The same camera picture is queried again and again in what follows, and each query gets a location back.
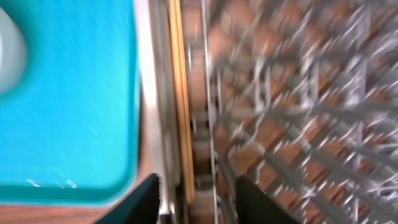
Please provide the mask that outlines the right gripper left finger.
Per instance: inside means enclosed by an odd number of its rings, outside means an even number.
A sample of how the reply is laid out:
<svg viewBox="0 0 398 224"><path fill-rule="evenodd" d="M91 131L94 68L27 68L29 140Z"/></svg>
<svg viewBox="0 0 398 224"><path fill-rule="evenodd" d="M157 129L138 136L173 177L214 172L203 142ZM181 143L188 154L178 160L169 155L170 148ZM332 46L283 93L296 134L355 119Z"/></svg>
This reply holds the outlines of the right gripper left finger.
<svg viewBox="0 0 398 224"><path fill-rule="evenodd" d="M150 174L95 224L156 224L159 207L160 178L156 174Z"/></svg>

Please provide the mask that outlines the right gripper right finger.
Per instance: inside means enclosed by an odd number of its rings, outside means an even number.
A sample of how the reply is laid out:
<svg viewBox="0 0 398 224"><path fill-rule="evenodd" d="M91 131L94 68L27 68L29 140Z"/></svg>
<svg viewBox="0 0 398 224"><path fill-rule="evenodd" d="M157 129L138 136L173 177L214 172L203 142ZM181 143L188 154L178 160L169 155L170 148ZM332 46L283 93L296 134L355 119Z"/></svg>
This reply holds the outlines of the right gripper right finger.
<svg viewBox="0 0 398 224"><path fill-rule="evenodd" d="M245 175L236 179L239 224L299 224Z"/></svg>

